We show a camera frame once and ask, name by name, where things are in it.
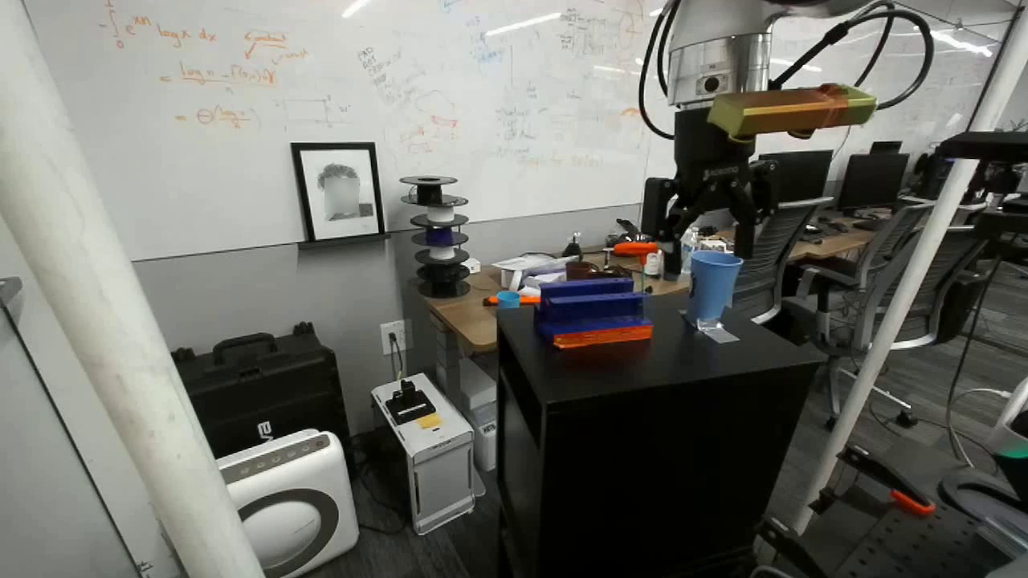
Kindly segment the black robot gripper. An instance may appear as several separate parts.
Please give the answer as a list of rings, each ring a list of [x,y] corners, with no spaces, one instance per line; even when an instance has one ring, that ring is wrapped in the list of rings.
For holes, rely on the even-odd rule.
[[[680,239],[683,227],[701,216],[701,193],[714,176],[738,172],[755,144],[733,140],[721,126],[706,121],[710,108],[678,108],[675,113],[675,185],[678,193],[669,195],[661,213],[661,254],[664,274],[678,275],[683,265]],[[735,218],[735,245],[738,257],[751,257],[758,223],[775,209],[775,195],[767,185],[738,188],[730,203]]]

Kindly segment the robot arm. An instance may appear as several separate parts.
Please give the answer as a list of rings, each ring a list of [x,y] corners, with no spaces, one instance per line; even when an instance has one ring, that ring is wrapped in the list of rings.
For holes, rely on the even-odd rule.
[[[843,16],[849,0],[669,0],[669,105],[675,108],[670,204],[657,242],[670,274],[683,271],[683,231],[706,213],[735,218],[735,250],[751,254],[755,198],[747,140],[710,126],[717,96],[755,93],[767,72],[767,26],[782,16]]]

